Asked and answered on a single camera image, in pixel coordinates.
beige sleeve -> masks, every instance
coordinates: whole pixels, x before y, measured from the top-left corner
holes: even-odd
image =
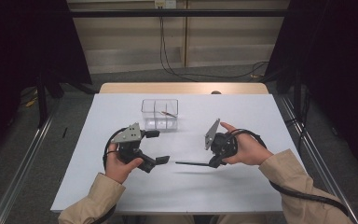
[[[260,171],[271,182],[293,191],[319,195],[340,202],[339,198],[316,189],[313,180],[290,149],[278,153],[260,166]],[[336,207],[282,195],[282,209],[288,223],[351,223]]]
[[[63,210],[59,223],[91,223],[106,214],[120,199],[124,186],[113,179],[97,174],[89,195]]]

